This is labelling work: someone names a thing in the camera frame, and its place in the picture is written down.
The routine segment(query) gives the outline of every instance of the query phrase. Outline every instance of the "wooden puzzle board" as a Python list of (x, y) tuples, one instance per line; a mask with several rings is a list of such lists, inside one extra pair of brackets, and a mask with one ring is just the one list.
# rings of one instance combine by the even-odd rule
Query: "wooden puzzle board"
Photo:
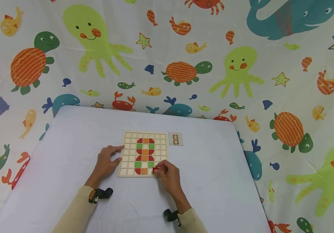
[(152, 168), (168, 160), (167, 141), (165, 133), (126, 131), (118, 177), (154, 177)]

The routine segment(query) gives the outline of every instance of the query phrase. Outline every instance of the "small blue fish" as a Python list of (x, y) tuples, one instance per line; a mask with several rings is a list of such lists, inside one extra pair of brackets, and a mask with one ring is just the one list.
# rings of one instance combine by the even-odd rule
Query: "small blue fish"
[(43, 139), (43, 137), (45, 136), (45, 133), (47, 132), (48, 128), (49, 128), (49, 124), (46, 124), (45, 125), (45, 132), (40, 136), (39, 141), (41, 141)]
[(6, 110), (9, 110), (10, 105), (8, 105), (2, 97), (0, 97), (0, 116), (5, 113)]
[(270, 100), (263, 100), (264, 110), (267, 110), (272, 104)]
[(191, 98), (189, 98), (190, 100), (194, 100), (197, 98), (197, 95), (196, 94), (193, 94)]
[(145, 71), (150, 72), (150, 74), (154, 74), (154, 66), (153, 65), (147, 65), (145, 67)]
[(278, 170), (280, 169), (280, 165), (278, 164), (278, 162), (272, 164), (271, 162), (269, 163), (269, 166), (272, 166), (274, 170)]
[(63, 86), (66, 87), (66, 85), (69, 85), (71, 83), (71, 80), (64, 78), (63, 79)]

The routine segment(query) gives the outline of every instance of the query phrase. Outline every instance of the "cartoon turtle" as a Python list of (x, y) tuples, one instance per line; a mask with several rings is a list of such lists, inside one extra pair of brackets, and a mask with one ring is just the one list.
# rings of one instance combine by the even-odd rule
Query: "cartoon turtle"
[(282, 112), (274, 114), (274, 120), (270, 122), (270, 128), (274, 129), (272, 138), (280, 139), (283, 143), (282, 149), (288, 150), (291, 147), (291, 152), (294, 153), (295, 147), (298, 145), (301, 153), (308, 153), (313, 148), (313, 141), (309, 133), (304, 134), (303, 125), (300, 120), (293, 114)]
[(16, 87), (12, 91), (21, 88), (21, 94), (30, 92), (30, 85), (35, 88), (40, 85), (41, 73), (48, 73), (46, 64), (53, 64), (53, 57), (46, 57), (45, 53), (56, 49), (60, 45), (58, 38), (51, 32), (40, 32), (36, 35), (34, 48), (20, 51), (10, 65), (10, 75)]
[(209, 61), (202, 61), (198, 63), (195, 67), (182, 62), (173, 62), (169, 64), (166, 68), (166, 72), (162, 72), (164, 80), (167, 82), (175, 81), (175, 86), (180, 86), (180, 83), (186, 83), (187, 85), (192, 84), (192, 80), (195, 82), (199, 81), (196, 77), (197, 73), (208, 73), (213, 69), (213, 65)]

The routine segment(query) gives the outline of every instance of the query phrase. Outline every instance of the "beige sleeve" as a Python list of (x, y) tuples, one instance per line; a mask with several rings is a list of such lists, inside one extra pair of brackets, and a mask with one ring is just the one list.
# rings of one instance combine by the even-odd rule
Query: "beige sleeve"
[(82, 233), (87, 225), (89, 216), (96, 204), (89, 203), (88, 197), (93, 188), (82, 186), (73, 201), (54, 227), (52, 233)]
[(187, 233), (207, 233), (205, 226), (193, 208), (183, 214), (177, 214), (181, 226)]

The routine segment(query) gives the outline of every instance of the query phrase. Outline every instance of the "turtle head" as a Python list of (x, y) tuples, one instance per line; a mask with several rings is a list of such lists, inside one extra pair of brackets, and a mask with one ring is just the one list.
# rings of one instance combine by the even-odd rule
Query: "turtle head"
[(306, 133), (303, 136), (302, 141), (299, 143), (299, 151), (301, 153), (308, 153), (312, 150), (313, 148), (313, 141), (309, 133)]
[(59, 45), (60, 41), (52, 32), (39, 32), (35, 36), (34, 47), (44, 53), (56, 49)]
[(197, 70), (197, 73), (208, 73), (213, 69), (213, 64), (211, 64), (209, 61), (202, 61), (194, 68)]

